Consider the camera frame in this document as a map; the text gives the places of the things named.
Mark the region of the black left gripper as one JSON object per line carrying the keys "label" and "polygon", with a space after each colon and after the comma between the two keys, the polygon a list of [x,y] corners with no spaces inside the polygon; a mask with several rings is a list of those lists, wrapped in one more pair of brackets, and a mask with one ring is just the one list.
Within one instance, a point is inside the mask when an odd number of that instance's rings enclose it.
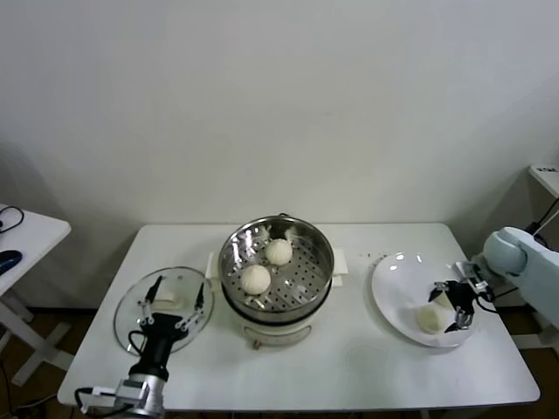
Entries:
{"label": "black left gripper", "polygon": [[[180,318],[165,313],[152,313],[152,304],[162,282],[159,276],[149,287],[141,302],[140,330],[128,333],[128,342],[140,355],[140,360],[128,371],[129,375],[168,375],[167,363],[175,343],[189,336],[189,329],[197,325],[204,315],[204,284],[200,285],[192,313]],[[143,349],[136,346],[133,336],[139,334],[145,338]]]}

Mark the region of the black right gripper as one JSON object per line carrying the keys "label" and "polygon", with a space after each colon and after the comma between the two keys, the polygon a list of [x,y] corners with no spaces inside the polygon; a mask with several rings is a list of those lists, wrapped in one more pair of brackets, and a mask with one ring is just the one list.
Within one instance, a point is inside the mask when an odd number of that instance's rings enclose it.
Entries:
{"label": "black right gripper", "polygon": [[445,293],[456,311],[454,321],[445,329],[445,333],[468,330],[473,323],[473,302],[477,294],[467,282],[435,282],[428,301],[432,302]]}

